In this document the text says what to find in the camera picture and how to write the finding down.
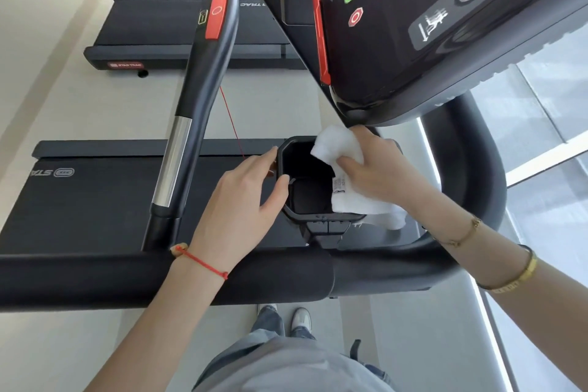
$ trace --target black handle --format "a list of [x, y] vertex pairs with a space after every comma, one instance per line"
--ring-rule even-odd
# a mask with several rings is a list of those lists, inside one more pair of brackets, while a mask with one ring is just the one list
[[202, 0], [143, 251], [166, 250], [175, 244], [210, 109], [231, 58], [238, 23], [239, 0]]

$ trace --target white shoe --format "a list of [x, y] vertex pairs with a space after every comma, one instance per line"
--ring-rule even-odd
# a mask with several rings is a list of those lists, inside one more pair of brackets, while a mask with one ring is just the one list
[[277, 304], [258, 304], [258, 316], [263, 310], [263, 307], [272, 307], [273, 310], [277, 313]]
[[294, 312], [291, 330], [294, 330], [297, 327], [305, 327], [310, 333], [312, 333], [311, 313], [305, 308], [300, 307]]

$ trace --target white t-shirt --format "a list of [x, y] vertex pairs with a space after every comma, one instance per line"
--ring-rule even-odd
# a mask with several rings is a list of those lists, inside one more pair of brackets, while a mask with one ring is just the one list
[[274, 338], [195, 392], [394, 392], [360, 363], [303, 338]]

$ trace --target blue jeans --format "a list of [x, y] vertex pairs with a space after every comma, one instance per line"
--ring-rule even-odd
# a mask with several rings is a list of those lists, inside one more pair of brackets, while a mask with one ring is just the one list
[[[213, 373], [217, 372], [224, 366], [231, 364], [244, 356], [247, 356], [261, 345], [267, 343], [269, 340], [276, 337], [285, 337], [286, 331], [284, 329], [284, 321], [279, 313], [273, 307], [263, 307], [259, 312], [258, 318], [251, 328], [251, 333], [245, 338], [237, 341], [227, 350], [214, 358], [198, 378], [196, 385], [192, 390], [197, 388], [202, 381], [206, 380]], [[297, 327], [290, 332], [290, 338], [304, 338], [316, 341], [312, 333], [306, 327]], [[370, 372], [377, 376], [380, 380], [393, 388], [390, 377], [386, 372], [381, 371], [378, 367], [371, 364], [363, 364]]]

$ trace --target black strap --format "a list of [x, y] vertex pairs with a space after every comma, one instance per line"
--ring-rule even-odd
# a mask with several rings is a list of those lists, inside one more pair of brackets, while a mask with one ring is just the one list
[[362, 343], [362, 340], [355, 340], [353, 342], [353, 345], [351, 346], [351, 350], [349, 351], [349, 358], [351, 358], [354, 361], [358, 360], [358, 355], [359, 355], [359, 344]]

